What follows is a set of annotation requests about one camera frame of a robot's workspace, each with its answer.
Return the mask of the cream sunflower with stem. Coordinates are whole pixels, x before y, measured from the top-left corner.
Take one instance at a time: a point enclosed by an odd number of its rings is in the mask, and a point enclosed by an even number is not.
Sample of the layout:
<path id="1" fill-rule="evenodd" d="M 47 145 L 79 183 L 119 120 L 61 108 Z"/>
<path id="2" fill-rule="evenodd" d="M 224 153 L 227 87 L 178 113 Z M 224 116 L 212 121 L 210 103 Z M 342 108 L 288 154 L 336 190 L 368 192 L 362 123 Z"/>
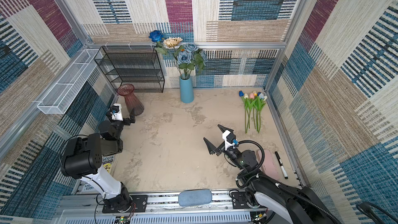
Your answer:
<path id="1" fill-rule="evenodd" d="M 167 48 L 175 48 L 182 42 L 181 37 L 169 37 L 163 41 L 163 44 Z"/>

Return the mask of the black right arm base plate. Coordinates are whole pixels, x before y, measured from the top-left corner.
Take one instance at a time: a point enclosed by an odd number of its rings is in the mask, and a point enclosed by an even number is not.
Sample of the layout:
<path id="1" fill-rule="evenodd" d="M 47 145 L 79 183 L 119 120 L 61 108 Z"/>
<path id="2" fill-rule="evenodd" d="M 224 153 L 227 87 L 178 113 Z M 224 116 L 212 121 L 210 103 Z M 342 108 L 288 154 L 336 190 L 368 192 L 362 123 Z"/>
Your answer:
<path id="1" fill-rule="evenodd" d="M 247 199 L 244 191 L 230 190 L 229 196 L 232 199 L 232 205 L 234 209 L 247 209 L 250 208 L 247 205 Z"/>

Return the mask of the red ribbed glass vase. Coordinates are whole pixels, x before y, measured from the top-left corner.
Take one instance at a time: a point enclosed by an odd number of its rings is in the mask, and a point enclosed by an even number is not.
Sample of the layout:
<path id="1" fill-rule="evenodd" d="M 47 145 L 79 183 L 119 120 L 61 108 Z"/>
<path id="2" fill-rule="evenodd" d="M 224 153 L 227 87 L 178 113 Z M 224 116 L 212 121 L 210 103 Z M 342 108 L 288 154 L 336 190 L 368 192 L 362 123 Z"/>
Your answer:
<path id="1" fill-rule="evenodd" d="M 136 97 L 134 90 L 135 87 L 132 84 L 124 84 L 118 88 L 117 93 L 124 97 L 129 114 L 139 116 L 144 112 L 144 106 Z"/>

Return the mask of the dark blue rose stem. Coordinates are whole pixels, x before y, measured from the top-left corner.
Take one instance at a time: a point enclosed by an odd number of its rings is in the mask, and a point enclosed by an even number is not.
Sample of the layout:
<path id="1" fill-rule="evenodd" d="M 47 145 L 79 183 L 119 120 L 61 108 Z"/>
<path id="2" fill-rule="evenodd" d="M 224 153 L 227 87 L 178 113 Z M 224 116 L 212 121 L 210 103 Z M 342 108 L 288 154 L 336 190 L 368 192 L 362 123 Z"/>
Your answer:
<path id="1" fill-rule="evenodd" d="M 162 54 L 162 55 L 168 54 L 168 50 L 163 43 L 164 36 L 161 31 L 155 30 L 155 31 L 150 32 L 149 38 L 155 44 L 154 49 L 156 50 L 157 53 Z"/>

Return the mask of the pale blue rose bouquet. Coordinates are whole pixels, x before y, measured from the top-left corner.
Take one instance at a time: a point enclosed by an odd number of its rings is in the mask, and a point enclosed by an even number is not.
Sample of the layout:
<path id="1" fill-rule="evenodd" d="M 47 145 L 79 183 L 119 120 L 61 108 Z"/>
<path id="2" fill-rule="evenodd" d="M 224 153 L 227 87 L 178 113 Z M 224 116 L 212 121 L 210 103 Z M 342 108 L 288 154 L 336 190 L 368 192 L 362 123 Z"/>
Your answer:
<path id="1" fill-rule="evenodd" d="M 188 80 L 193 71 L 199 73 L 206 67 L 207 53 L 195 43 L 181 45 L 173 52 L 182 80 Z"/>

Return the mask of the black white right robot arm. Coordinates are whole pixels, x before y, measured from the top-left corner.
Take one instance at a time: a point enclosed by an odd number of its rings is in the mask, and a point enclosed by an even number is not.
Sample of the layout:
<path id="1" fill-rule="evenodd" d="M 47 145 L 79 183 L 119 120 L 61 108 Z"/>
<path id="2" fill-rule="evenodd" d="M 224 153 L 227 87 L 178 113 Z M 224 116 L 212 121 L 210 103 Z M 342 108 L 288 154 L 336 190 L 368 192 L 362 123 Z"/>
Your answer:
<path id="1" fill-rule="evenodd" d="M 240 170 L 236 186 L 245 191 L 250 208 L 266 207 L 291 224 L 340 223 L 309 187 L 291 187 L 263 173 L 265 150 L 259 143 L 238 141 L 232 129 L 218 128 L 223 139 L 219 146 L 203 140 L 211 155 L 224 155 Z"/>

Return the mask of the light blue cylindrical vase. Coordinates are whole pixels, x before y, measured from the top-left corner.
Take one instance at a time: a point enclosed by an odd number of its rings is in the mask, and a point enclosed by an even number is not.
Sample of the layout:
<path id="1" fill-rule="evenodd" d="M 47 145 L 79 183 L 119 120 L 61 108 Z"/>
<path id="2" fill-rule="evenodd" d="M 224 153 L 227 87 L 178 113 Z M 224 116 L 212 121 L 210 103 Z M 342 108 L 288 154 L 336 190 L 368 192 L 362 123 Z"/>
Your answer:
<path id="1" fill-rule="evenodd" d="M 194 100 L 192 78 L 184 78 L 183 75 L 179 77 L 180 99 L 183 103 L 191 103 Z"/>

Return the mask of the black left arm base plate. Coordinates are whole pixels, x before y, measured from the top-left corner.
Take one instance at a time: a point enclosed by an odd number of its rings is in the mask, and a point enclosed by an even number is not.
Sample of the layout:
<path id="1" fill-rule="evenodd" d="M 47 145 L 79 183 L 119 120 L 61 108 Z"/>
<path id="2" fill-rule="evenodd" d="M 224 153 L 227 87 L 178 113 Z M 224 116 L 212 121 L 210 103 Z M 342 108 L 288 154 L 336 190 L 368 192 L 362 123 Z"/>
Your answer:
<path id="1" fill-rule="evenodd" d="M 124 213 L 144 213 L 147 207 L 148 195 L 130 195 L 131 204 L 127 205 L 126 209 L 117 210 L 104 206 L 103 214 L 124 214 Z"/>

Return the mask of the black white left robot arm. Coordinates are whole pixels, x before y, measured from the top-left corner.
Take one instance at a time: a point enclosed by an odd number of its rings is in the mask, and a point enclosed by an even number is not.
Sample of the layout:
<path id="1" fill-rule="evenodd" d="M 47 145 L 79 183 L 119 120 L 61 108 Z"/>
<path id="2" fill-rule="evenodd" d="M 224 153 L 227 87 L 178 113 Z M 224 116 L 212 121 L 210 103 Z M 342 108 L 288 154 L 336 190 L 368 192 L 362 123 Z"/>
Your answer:
<path id="1" fill-rule="evenodd" d="M 133 202 L 126 186 L 114 179 L 103 166 L 103 157 L 123 151 L 121 133 L 130 125 L 123 118 L 121 104 L 114 104 L 106 113 L 107 120 L 99 124 L 98 133 L 77 135 L 66 141 L 60 151 L 61 172 L 66 177 L 90 184 L 103 198 L 105 213 L 133 211 Z"/>

